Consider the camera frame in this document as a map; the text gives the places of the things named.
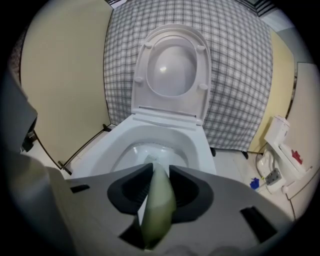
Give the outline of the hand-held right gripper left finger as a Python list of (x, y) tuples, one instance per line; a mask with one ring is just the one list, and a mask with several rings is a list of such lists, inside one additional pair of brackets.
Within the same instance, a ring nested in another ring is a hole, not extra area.
[(69, 226), (78, 256), (149, 256), (138, 210), (149, 190), (151, 163), (70, 178)]

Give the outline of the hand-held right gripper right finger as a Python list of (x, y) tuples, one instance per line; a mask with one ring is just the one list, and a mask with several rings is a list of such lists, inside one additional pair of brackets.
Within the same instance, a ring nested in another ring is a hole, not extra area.
[(293, 224), (239, 181), (176, 165), (169, 176), (178, 204), (162, 256), (262, 256)]

